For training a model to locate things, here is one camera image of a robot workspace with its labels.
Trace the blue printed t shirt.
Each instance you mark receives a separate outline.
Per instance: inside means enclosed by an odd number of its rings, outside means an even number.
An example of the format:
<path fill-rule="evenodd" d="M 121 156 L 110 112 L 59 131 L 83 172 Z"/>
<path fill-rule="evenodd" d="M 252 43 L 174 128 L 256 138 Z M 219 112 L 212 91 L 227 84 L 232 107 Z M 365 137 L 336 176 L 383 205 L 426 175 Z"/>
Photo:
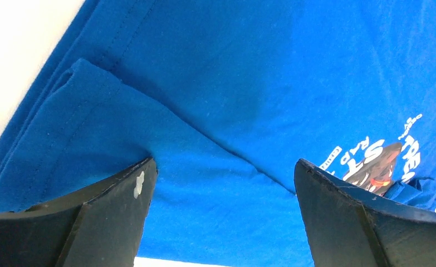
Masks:
<path fill-rule="evenodd" d="M 0 213 L 152 158 L 137 255 L 314 266 L 293 174 L 436 213 L 436 1 L 86 1 L 0 138 Z"/>

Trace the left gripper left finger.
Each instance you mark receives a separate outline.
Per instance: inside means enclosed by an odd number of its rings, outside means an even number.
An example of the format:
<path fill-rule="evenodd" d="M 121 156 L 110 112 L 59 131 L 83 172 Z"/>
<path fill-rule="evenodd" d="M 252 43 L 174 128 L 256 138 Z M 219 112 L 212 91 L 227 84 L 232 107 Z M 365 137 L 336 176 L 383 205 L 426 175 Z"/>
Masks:
<path fill-rule="evenodd" d="M 133 266 L 157 174 L 147 158 L 68 195 L 0 213 L 0 266 Z"/>

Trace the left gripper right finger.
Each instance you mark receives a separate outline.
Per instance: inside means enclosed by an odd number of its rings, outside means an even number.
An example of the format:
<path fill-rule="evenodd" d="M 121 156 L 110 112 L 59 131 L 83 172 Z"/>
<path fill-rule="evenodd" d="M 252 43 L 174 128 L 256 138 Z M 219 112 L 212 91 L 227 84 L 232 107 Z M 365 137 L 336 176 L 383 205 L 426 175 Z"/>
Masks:
<path fill-rule="evenodd" d="M 436 266 L 436 213 L 397 203 L 300 159 L 294 183 L 316 266 Z"/>

